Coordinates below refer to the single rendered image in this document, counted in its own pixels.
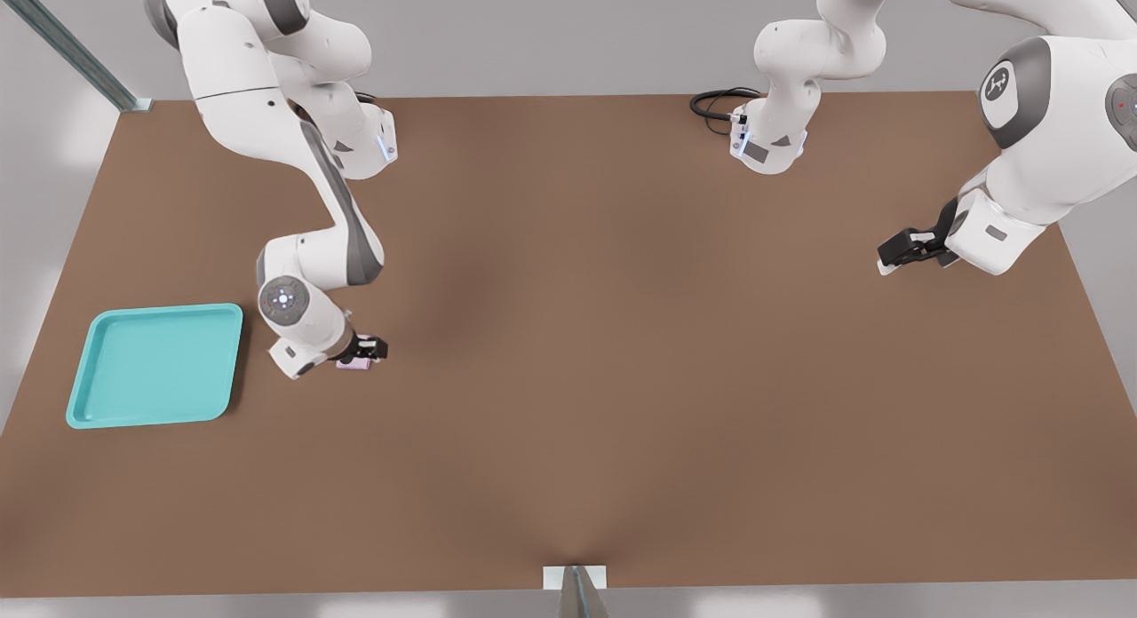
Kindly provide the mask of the pale blue-green tray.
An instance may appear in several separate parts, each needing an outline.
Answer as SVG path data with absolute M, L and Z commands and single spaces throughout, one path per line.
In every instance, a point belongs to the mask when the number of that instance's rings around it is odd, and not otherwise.
M 183 424 L 230 406 L 243 311 L 238 304 L 117 309 L 91 321 L 66 420 L 74 429 Z

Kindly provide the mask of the silver frame post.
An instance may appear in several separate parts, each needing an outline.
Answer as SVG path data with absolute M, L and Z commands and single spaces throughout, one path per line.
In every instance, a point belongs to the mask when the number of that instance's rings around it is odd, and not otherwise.
M 603 565 L 543 566 L 543 590 L 559 590 L 557 618 L 609 618 L 600 590 L 608 588 Z
M 118 112 L 149 112 L 153 108 L 152 99 L 135 97 L 41 0 L 0 0 L 0 2 L 20 16 L 20 20 L 44 39 L 45 43 L 110 105 L 114 105 Z

